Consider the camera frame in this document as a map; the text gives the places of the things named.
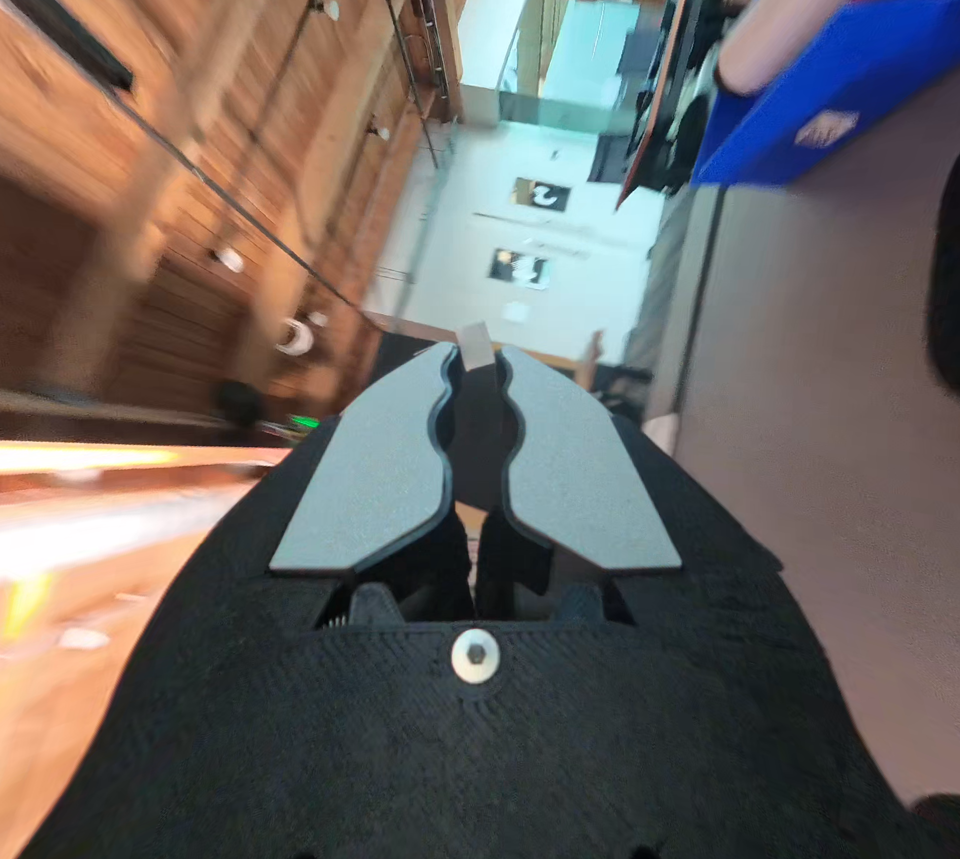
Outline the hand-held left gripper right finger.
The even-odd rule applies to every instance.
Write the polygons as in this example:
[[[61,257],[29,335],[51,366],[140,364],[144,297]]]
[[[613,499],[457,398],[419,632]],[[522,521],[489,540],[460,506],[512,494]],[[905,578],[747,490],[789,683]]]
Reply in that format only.
[[[517,347],[502,347],[499,363],[516,424],[502,486],[513,529],[599,570],[681,569],[610,412]]]

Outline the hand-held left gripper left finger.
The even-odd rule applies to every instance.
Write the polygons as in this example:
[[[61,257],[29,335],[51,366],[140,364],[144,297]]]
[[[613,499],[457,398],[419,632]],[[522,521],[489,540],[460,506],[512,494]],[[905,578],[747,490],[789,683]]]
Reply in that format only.
[[[435,343],[341,414],[270,561],[279,575],[358,575],[420,540],[452,505],[458,347]]]

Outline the pale grey block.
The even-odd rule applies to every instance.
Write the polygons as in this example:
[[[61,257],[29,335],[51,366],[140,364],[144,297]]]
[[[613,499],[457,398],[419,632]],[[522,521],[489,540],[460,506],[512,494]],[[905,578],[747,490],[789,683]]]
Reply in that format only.
[[[480,320],[462,325],[455,330],[455,337],[466,373],[496,366],[497,354],[486,322]]]

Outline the blue plastic bin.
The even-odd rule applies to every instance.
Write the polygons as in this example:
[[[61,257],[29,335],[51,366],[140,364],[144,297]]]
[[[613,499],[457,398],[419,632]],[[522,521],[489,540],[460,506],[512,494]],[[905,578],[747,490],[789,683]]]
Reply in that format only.
[[[850,0],[750,97],[724,91],[714,69],[691,184],[773,188],[798,179],[958,67],[958,9],[959,0]]]

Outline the wooden desk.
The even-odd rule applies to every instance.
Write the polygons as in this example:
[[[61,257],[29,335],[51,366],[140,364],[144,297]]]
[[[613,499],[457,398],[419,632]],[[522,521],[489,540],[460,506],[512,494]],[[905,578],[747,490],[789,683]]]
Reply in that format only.
[[[664,48],[660,57],[660,62],[656,70],[654,80],[654,90],[651,101],[646,108],[646,118],[643,122],[644,128],[640,137],[631,145],[633,156],[630,161],[630,169],[623,181],[621,190],[618,194],[614,211],[618,212],[630,198],[631,194],[640,186],[638,179],[642,167],[642,159],[651,148],[654,138],[658,135],[661,121],[666,115],[668,99],[671,96],[671,90],[674,89],[674,81],[677,78],[677,71],[671,69],[674,62],[680,63],[678,57],[682,47],[682,37],[687,28],[696,20],[693,14],[696,13],[697,0],[673,0],[674,9],[671,13],[671,24],[665,39]]]

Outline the black dimpled wrist pad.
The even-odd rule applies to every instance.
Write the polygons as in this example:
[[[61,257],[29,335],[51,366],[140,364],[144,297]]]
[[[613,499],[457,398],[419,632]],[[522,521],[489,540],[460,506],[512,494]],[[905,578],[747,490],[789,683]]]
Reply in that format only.
[[[944,183],[926,301],[927,358],[939,381],[959,395],[959,159]]]

